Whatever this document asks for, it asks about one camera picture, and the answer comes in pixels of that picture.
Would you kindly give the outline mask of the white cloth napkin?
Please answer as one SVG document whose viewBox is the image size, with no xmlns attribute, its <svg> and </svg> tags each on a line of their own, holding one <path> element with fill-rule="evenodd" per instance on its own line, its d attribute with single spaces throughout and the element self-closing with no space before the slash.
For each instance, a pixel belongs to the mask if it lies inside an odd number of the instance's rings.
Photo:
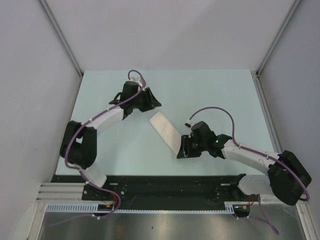
<svg viewBox="0 0 320 240">
<path fill-rule="evenodd" d="M 152 116 L 149 122 L 165 144 L 177 156 L 181 147 L 181 134 L 161 112 L 157 112 Z"/>
</svg>

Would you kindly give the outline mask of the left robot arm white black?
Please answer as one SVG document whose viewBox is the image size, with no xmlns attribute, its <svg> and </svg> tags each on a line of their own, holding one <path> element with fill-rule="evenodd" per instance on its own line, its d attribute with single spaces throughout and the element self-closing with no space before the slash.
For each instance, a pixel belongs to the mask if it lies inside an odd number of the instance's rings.
<svg viewBox="0 0 320 240">
<path fill-rule="evenodd" d="M 135 109 L 143 113 L 161 106 L 145 83 L 126 81 L 106 110 L 84 123 L 74 120 L 67 123 L 59 155 L 64 158 L 66 167 L 78 170 L 86 182 L 94 185 L 93 194 L 98 199 L 105 200 L 111 188 L 105 184 L 107 176 L 96 163 L 99 134 L 124 120 Z"/>
</svg>

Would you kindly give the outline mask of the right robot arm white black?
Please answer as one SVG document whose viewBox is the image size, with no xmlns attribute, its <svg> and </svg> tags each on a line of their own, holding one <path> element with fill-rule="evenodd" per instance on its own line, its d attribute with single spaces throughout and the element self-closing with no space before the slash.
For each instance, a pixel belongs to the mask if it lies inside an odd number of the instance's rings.
<svg viewBox="0 0 320 240">
<path fill-rule="evenodd" d="M 181 136 L 177 159 L 198 158 L 208 152 L 214 158 L 240 162 L 265 174 L 272 193 L 290 206 L 302 199 L 312 181 L 296 155 L 288 150 L 268 153 L 236 145 L 231 136 L 216 135 L 204 121 L 186 126 L 190 134 Z"/>
</svg>

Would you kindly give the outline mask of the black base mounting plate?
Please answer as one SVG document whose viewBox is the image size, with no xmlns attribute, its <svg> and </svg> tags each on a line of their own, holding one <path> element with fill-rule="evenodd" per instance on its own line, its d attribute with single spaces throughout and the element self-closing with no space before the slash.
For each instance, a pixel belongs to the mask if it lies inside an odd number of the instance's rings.
<svg viewBox="0 0 320 240">
<path fill-rule="evenodd" d="M 117 193 L 123 202 L 134 197 L 203 197 L 213 202 L 247 202 L 253 198 L 242 193 L 238 175 L 138 176 L 109 175 L 104 189 Z"/>
</svg>

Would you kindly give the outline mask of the left aluminium frame post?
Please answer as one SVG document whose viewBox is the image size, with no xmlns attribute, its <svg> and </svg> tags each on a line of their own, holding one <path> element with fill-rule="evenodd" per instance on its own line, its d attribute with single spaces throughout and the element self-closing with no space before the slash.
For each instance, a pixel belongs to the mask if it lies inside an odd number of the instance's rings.
<svg viewBox="0 0 320 240">
<path fill-rule="evenodd" d="M 76 56 L 73 53 L 73 50 L 68 43 L 67 38 L 65 37 L 65 34 L 63 33 L 60 24 L 57 21 L 57 18 L 55 17 L 50 5 L 46 0 L 37 0 L 36 1 L 42 10 L 45 18 L 47 19 L 54 35 L 56 36 L 61 48 L 63 49 L 65 55 L 67 56 L 68 60 L 70 61 L 73 69 L 75 70 L 76 74 L 79 76 L 80 79 L 83 78 L 84 72 L 82 71 L 80 64 L 78 60 L 76 59 Z"/>
</svg>

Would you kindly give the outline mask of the aluminium frame post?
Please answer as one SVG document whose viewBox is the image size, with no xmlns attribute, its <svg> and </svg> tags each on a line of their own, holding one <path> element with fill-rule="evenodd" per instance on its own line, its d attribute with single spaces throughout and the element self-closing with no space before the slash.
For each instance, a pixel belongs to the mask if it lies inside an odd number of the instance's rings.
<svg viewBox="0 0 320 240">
<path fill-rule="evenodd" d="M 80 64 L 78 60 L 76 59 L 76 56 L 73 53 L 73 50 L 68 43 L 67 38 L 65 37 L 65 34 L 63 33 L 60 24 L 57 21 L 57 18 L 55 17 L 50 5 L 46 0 L 37 0 L 36 1 L 42 10 L 45 18 L 47 19 L 54 35 L 56 36 L 61 48 L 63 49 L 65 55 L 67 56 L 68 60 L 70 61 L 73 69 L 75 70 L 76 74 L 79 76 L 80 79 L 83 78 L 84 72 L 82 71 Z"/>
<path fill-rule="evenodd" d="M 294 0 L 292 5 L 290 6 L 287 14 L 285 15 L 284 20 L 282 21 L 278 31 L 276 32 L 275 37 L 273 38 L 266 54 L 264 55 L 262 62 L 259 64 L 257 70 L 255 71 L 256 76 L 260 76 L 266 67 L 267 63 L 270 61 L 273 53 L 275 52 L 278 44 L 282 40 L 283 36 L 285 35 L 287 29 L 289 28 L 291 22 L 293 21 L 297 11 L 299 10 L 303 0 Z"/>
</svg>

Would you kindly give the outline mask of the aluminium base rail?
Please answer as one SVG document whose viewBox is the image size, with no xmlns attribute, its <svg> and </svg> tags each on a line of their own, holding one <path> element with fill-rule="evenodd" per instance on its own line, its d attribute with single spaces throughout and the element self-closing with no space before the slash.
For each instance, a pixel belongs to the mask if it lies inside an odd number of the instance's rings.
<svg viewBox="0 0 320 240">
<path fill-rule="evenodd" d="M 80 202 L 84 183 L 42 183 L 37 202 Z"/>
</svg>

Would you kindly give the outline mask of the right aluminium frame post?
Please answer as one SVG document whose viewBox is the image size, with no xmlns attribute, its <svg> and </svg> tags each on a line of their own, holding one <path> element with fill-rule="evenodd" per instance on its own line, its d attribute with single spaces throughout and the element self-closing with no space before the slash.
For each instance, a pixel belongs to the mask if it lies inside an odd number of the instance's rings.
<svg viewBox="0 0 320 240">
<path fill-rule="evenodd" d="M 275 52 L 278 44 L 282 40 L 283 36 L 285 35 L 287 29 L 289 28 L 291 22 L 293 21 L 297 11 L 299 10 L 303 0 L 294 0 L 292 5 L 290 6 L 287 14 L 285 15 L 284 20 L 282 21 L 278 31 L 276 32 L 275 37 L 273 38 L 266 54 L 264 55 L 262 62 L 259 64 L 257 70 L 255 71 L 256 76 L 260 76 L 266 67 L 267 63 L 270 61 L 273 53 Z"/>
</svg>

